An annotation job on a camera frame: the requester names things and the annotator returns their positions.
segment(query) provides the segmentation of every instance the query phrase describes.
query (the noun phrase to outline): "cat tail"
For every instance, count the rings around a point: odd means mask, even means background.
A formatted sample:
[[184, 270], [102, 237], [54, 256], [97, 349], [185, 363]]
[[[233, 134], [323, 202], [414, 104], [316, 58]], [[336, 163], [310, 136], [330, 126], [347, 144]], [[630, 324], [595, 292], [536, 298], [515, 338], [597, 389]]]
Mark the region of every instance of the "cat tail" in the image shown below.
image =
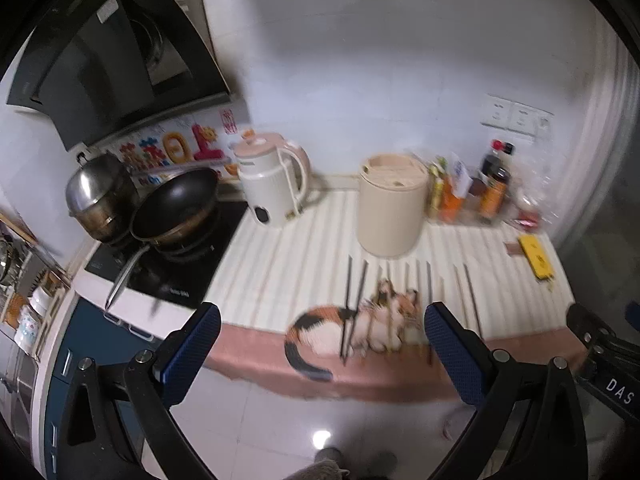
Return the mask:
[[334, 375], [330, 370], [315, 367], [307, 363], [300, 355], [300, 351], [298, 350], [300, 329], [296, 326], [297, 324], [298, 323], [289, 329], [284, 339], [284, 355], [287, 358], [287, 361], [289, 361], [289, 364], [295, 371], [301, 373], [312, 381], [319, 381], [323, 383], [332, 381], [334, 379]]

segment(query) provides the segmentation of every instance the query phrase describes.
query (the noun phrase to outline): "countertop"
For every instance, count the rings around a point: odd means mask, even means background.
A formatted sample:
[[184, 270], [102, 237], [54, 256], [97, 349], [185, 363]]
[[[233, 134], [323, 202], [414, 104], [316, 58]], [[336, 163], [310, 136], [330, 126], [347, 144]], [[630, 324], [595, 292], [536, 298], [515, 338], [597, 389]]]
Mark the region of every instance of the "countertop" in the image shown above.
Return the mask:
[[546, 234], [538, 237], [555, 271], [551, 284], [538, 282], [523, 256], [507, 254], [505, 242], [516, 242], [520, 232], [504, 223], [425, 222], [407, 255], [385, 260], [356, 239], [357, 197], [354, 190], [312, 195], [305, 214], [281, 230], [265, 229], [245, 215], [206, 295], [225, 323], [207, 367], [297, 397], [403, 402], [455, 396], [437, 357], [419, 346], [392, 354], [369, 351], [343, 365], [337, 356], [319, 357], [298, 345], [306, 361], [331, 370], [329, 382], [307, 379], [289, 365], [285, 332], [314, 306], [343, 304], [350, 255], [352, 301], [367, 260], [364, 296], [372, 294], [378, 277], [390, 275], [397, 290], [420, 292], [422, 308], [443, 301], [490, 348], [507, 349], [526, 362], [546, 363], [556, 355], [580, 362], [584, 347], [564, 319], [574, 298]]
[[538, 237], [555, 270], [551, 285], [536, 280], [524, 257], [507, 254], [504, 243], [516, 242], [521, 233], [505, 223], [469, 227], [425, 222], [408, 254], [386, 260], [364, 251], [356, 239], [356, 191], [331, 191], [310, 200], [305, 214], [281, 230], [266, 229], [245, 214], [205, 298], [220, 308], [223, 322], [285, 333], [305, 310], [343, 304], [351, 255], [352, 301], [367, 260], [365, 296], [373, 292], [379, 273], [387, 277], [390, 272], [397, 290], [408, 285], [420, 291], [423, 303], [443, 301], [465, 328], [487, 340], [565, 325], [574, 297], [544, 233]]

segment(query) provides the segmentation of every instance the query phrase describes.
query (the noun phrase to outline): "pot lid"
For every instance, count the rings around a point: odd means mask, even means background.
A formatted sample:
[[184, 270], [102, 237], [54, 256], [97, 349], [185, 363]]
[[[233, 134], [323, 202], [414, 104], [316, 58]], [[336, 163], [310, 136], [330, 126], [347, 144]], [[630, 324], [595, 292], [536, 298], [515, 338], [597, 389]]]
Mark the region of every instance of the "pot lid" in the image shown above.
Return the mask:
[[409, 191], [424, 186], [429, 171], [412, 156], [385, 153], [368, 158], [360, 168], [360, 175], [382, 189]]
[[76, 214], [98, 202], [112, 187], [124, 165], [113, 155], [105, 153], [87, 161], [66, 184], [66, 206]]

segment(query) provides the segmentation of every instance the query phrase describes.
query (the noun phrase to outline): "electric kettle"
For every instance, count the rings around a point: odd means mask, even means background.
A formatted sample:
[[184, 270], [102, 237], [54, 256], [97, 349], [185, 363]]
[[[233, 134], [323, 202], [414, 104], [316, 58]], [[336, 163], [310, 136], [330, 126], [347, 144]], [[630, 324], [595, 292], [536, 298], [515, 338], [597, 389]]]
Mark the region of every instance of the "electric kettle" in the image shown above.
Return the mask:
[[[302, 214], [311, 176], [305, 150], [280, 134], [258, 134], [236, 144], [234, 154], [244, 195], [258, 223], [282, 227]], [[300, 167], [300, 187], [294, 161]]]

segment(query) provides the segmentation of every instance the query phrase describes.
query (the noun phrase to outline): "beige container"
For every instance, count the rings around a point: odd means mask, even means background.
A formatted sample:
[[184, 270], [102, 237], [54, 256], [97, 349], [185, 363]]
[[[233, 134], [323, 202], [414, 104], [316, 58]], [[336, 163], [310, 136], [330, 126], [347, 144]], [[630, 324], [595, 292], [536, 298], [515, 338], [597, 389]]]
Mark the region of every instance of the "beige container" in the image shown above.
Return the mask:
[[415, 245], [424, 223], [429, 173], [408, 155], [375, 155], [360, 168], [358, 241], [383, 258], [395, 258]]

